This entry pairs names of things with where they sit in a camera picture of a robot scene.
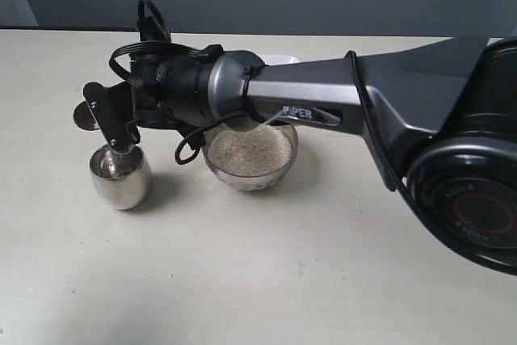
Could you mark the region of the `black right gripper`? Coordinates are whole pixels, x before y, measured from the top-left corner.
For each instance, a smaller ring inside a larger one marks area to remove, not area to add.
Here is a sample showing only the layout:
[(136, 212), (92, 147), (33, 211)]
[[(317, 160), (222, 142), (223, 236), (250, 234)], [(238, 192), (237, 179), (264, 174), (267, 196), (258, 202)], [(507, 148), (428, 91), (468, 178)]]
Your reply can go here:
[(140, 140), (136, 127), (200, 128), (215, 120), (208, 81), (224, 49), (182, 44), (129, 44), (116, 49), (108, 64), (124, 80), (105, 87), (89, 82), (83, 96), (107, 145), (128, 154)]

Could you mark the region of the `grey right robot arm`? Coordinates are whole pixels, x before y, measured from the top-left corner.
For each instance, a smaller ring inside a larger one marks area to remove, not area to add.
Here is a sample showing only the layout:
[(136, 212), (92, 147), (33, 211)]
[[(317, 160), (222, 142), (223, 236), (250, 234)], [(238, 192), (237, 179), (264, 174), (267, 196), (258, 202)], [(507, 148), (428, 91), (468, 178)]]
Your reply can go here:
[(225, 124), (299, 124), (362, 137), (390, 191), (448, 249), (516, 273), (516, 40), (461, 37), (376, 55), (267, 65), (219, 44), (142, 40), (84, 86), (74, 123), (129, 153), (140, 128), (199, 153)]

